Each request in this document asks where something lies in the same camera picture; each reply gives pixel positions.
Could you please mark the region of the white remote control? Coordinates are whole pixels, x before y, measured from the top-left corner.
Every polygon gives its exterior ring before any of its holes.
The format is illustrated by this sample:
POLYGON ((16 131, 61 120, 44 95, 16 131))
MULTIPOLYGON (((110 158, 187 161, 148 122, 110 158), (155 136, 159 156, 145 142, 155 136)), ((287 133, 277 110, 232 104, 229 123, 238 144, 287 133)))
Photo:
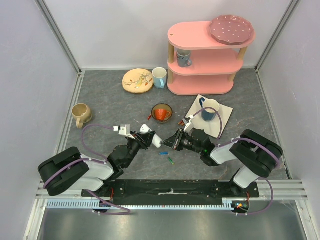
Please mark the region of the white remote control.
POLYGON ((143 124, 139 131, 143 137, 146 137, 148 143, 152 143, 156 148, 162 146, 162 139, 156 134, 155 131, 150 129, 146 124, 143 124))

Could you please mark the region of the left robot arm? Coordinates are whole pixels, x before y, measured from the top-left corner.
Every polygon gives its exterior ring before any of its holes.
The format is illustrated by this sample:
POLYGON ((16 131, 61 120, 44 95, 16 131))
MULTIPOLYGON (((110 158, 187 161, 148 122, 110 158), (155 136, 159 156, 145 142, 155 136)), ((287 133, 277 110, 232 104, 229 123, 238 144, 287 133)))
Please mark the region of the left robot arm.
POLYGON ((151 145, 159 148, 162 139, 155 131, 132 132, 126 145, 118 145, 106 160, 82 155, 77 147, 70 147, 38 166, 43 188, 50 196, 57 196, 69 189, 90 190, 99 197, 106 196, 112 181, 130 166, 139 150, 151 145))

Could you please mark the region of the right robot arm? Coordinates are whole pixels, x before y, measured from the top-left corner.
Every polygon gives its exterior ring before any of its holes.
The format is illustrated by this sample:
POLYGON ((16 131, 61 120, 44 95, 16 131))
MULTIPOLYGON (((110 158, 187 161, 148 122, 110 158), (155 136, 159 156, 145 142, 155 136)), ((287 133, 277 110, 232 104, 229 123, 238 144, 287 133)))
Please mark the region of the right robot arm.
POLYGON ((209 167, 220 166, 226 162, 239 160, 243 167, 232 177, 229 191, 235 197, 242 196, 247 187, 259 178, 268 178, 280 165, 283 149, 276 143, 246 129, 231 141, 214 145, 209 135, 195 129, 191 135, 182 129, 175 135, 161 141, 161 144, 176 151, 187 149, 200 154, 200 159, 209 167))

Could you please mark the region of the blue battery near centre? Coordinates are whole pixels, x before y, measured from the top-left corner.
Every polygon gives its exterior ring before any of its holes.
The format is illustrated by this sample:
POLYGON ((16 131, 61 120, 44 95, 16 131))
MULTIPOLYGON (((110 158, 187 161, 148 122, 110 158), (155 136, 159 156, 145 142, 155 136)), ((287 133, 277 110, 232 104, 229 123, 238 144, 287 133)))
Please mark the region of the blue battery near centre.
POLYGON ((169 153, 167 151, 163 151, 163 152, 160 152, 159 155, 168 155, 169 153))

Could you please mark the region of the orange cup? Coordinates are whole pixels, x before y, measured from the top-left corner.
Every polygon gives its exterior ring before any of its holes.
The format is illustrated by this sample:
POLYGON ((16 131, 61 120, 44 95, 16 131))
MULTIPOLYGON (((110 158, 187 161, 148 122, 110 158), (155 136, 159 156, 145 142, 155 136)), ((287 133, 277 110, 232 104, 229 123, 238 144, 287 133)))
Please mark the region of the orange cup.
POLYGON ((166 118, 171 116, 171 112, 163 109, 163 108, 158 108, 154 110, 154 117, 157 121, 164 121, 166 118))

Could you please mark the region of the dark blue mug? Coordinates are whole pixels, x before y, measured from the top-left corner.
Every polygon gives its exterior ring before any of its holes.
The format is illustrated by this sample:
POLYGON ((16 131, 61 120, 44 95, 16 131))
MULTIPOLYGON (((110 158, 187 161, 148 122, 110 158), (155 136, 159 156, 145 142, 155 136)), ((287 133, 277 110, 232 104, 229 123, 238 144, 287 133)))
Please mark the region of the dark blue mug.
POLYGON ((205 99, 204 97, 201 97, 199 99, 199 104, 201 108, 204 109, 201 112, 201 117, 206 122, 212 121, 220 109, 220 104, 214 99, 205 99))

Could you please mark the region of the yellow floral plate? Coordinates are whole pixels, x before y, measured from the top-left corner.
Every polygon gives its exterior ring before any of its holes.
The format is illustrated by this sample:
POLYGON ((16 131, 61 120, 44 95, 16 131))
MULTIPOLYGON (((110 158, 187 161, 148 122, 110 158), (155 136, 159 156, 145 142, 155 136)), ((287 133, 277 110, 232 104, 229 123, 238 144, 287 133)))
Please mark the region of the yellow floral plate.
POLYGON ((122 79, 122 87, 133 94, 148 92, 154 86, 152 73, 144 68, 129 70, 122 79))

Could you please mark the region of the light blue mug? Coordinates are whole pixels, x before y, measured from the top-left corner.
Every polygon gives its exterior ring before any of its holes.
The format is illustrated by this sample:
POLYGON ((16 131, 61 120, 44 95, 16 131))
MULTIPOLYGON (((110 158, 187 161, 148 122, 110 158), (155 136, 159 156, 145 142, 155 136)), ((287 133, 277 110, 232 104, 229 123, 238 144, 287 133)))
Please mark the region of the light blue mug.
POLYGON ((156 67, 152 70, 153 84, 158 89, 163 89, 167 83, 167 70, 163 67, 156 67))

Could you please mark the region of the beige ceramic mug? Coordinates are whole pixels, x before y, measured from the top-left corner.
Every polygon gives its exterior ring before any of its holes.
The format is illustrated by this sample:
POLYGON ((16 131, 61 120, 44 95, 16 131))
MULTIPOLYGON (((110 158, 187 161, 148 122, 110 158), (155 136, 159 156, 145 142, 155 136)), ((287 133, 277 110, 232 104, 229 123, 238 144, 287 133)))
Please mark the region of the beige ceramic mug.
POLYGON ((82 129, 84 124, 90 122, 93 117, 91 108, 84 103, 76 104, 72 108, 71 113, 74 120, 76 121, 76 127, 78 129, 82 129))

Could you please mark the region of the pink three-tier shelf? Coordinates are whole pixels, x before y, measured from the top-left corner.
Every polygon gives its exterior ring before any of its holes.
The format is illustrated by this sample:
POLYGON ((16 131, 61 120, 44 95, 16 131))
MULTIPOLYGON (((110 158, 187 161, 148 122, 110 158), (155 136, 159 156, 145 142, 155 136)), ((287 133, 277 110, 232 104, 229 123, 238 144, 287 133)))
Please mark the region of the pink three-tier shelf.
POLYGON ((245 53, 256 33, 244 44, 225 45, 212 38, 210 23, 180 22, 168 30, 167 86, 172 93, 222 95, 233 88, 235 76, 244 64, 245 53), (178 66, 178 49, 191 51, 191 66, 178 66))

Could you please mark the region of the grey mug on shelf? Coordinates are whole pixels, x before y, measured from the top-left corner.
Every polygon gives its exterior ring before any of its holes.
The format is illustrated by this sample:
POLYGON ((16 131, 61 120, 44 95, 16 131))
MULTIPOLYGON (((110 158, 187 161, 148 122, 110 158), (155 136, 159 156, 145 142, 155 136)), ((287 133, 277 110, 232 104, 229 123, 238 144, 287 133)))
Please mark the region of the grey mug on shelf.
POLYGON ((190 50, 178 49, 176 52, 176 57, 179 67, 184 68, 192 65, 190 50))

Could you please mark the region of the pink polka dot plate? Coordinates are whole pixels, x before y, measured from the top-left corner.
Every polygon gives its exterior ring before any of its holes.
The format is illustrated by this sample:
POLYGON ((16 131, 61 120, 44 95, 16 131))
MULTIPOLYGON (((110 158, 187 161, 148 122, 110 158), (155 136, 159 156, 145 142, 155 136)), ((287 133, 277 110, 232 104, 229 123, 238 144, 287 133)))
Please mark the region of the pink polka dot plate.
POLYGON ((254 36, 252 24, 236 15, 220 15, 209 24, 211 37, 218 43, 237 46, 249 41, 254 36))

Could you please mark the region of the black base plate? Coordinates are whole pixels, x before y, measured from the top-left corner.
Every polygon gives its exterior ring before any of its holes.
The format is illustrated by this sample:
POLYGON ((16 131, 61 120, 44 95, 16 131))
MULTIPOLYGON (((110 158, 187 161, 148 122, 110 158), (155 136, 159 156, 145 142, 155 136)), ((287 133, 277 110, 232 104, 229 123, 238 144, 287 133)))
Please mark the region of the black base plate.
POLYGON ((117 179, 94 192, 100 198, 112 196, 113 203, 126 206, 221 205, 223 198, 260 196, 257 183, 242 189, 219 180, 117 179))

